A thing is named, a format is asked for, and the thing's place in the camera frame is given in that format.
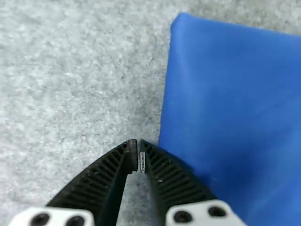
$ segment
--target floor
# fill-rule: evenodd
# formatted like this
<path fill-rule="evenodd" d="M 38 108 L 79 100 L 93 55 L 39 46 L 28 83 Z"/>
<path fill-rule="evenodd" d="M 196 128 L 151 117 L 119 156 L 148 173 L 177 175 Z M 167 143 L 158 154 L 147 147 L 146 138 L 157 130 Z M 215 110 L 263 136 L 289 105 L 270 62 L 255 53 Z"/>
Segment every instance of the floor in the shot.
<path fill-rule="evenodd" d="M 181 11 L 301 34 L 300 0 L 0 0 L 1 225 L 119 143 L 157 141 Z M 146 182 L 128 178 L 119 226 L 152 224 Z"/>

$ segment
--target carpet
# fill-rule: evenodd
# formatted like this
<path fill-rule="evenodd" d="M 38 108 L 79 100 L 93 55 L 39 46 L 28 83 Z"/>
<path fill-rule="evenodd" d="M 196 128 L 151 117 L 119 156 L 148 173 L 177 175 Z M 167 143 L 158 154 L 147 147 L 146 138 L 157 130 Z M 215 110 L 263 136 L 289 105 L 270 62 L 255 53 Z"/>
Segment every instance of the carpet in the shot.
<path fill-rule="evenodd" d="M 1 225 L 119 143 L 156 143 L 181 11 L 301 34 L 299 0 L 0 0 Z M 150 201 L 130 175 L 117 225 L 152 225 Z"/>

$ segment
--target blue fabric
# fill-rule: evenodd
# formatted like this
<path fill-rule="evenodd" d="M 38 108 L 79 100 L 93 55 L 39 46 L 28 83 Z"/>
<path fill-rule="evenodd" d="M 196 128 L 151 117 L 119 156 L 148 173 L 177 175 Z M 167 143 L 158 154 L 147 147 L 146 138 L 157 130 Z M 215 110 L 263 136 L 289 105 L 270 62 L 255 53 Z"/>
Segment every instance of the blue fabric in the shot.
<path fill-rule="evenodd" d="M 301 37 L 180 14 L 159 146 L 248 225 L 301 225 Z"/>

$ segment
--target gray carpet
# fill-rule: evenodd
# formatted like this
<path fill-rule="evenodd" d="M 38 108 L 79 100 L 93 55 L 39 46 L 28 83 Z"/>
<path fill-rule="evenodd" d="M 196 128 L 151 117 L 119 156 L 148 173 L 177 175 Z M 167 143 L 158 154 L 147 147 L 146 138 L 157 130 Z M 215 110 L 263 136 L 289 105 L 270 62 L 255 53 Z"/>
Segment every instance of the gray carpet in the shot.
<path fill-rule="evenodd" d="M 301 34 L 300 0 L 0 0 L 0 225 L 124 140 L 157 141 L 180 11 Z M 151 225 L 145 182 L 119 226 Z"/>

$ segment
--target screw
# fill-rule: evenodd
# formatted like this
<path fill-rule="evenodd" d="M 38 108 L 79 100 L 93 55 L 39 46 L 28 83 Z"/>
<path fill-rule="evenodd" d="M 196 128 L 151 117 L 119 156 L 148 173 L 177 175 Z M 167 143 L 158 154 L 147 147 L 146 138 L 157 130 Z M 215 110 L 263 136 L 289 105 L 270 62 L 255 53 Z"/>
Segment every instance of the screw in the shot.
<path fill-rule="evenodd" d="M 186 211 L 178 211 L 174 215 L 174 221 L 177 223 L 188 223 L 192 221 L 192 216 Z"/>
<path fill-rule="evenodd" d="M 85 220 L 81 216 L 74 216 L 67 221 L 66 226 L 83 226 L 84 223 Z"/>
<path fill-rule="evenodd" d="M 224 217 L 227 215 L 226 211 L 218 206 L 210 207 L 208 213 L 211 217 Z"/>
<path fill-rule="evenodd" d="M 49 220 L 49 215 L 47 213 L 40 213 L 36 215 L 32 221 L 31 221 L 31 226 L 44 226 L 47 224 Z"/>

